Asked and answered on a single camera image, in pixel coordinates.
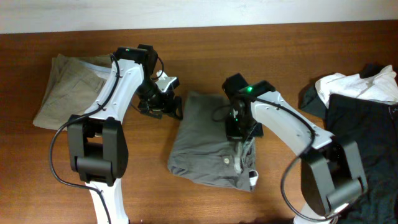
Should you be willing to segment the grey cargo shorts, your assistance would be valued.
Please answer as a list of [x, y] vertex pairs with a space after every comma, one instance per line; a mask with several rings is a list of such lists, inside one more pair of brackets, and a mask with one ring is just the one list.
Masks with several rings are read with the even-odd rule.
[[167, 168], [196, 184], [252, 192], [259, 178], [255, 140], [229, 141], [224, 122], [212, 120], [212, 112], [227, 104], [221, 95], [188, 94]]

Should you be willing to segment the beige shorts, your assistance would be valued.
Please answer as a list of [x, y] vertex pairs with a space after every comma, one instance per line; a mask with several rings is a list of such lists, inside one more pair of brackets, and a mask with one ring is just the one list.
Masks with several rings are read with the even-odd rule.
[[83, 114], [98, 97], [110, 70], [109, 55], [67, 57], [58, 54], [52, 59], [45, 95], [33, 125], [56, 130], [71, 115]]

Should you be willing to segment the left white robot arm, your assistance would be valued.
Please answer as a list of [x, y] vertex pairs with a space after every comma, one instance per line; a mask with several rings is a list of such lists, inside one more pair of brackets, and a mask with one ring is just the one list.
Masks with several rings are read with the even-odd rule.
[[129, 158], [124, 115], [137, 95], [140, 114], [181, 120], [182, 99], [174, 93], [178, 78], [154, 71], [160, 58], [153, 46], [120, 47], [110, 57], [109, 78], [97, 99], [67, 123], [70, 165], [91, 193], [98, 223], [129, 223], [121, 188]]

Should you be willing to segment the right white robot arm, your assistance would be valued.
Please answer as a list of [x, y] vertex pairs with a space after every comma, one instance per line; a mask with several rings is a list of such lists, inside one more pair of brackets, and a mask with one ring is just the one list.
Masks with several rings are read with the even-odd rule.
[[[368, 190], [363, 164], [354, 139], [335, 136], [293, 109], [267, 81], [250, 85], [237, 73], [222, 89], [229, 99], [225, 117], [230, 141], [246, 142], [267, 127], [295, 154], [282, 174], [280, 191], [295, 213], [294, 223], [336, 223], [341, 213]], [[301, 163], [301, 193], [305, 204], [297, 210], [288, 201], [285, 181]]]

